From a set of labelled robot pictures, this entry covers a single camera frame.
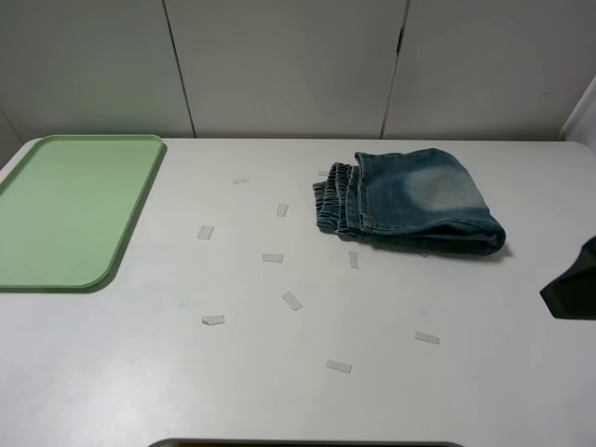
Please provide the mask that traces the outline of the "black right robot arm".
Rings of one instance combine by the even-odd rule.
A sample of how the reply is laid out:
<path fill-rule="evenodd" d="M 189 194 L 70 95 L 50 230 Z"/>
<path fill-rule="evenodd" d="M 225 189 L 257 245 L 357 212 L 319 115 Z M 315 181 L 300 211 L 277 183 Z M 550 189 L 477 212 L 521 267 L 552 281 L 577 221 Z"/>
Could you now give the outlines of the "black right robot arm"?
<path fill-rule="evenodd" d="M 594 320 L 595 280 L 595 237 L 592 237 L 582 246 L 572 266 L 545 286 L 540 295 L 554 318 Z"/>

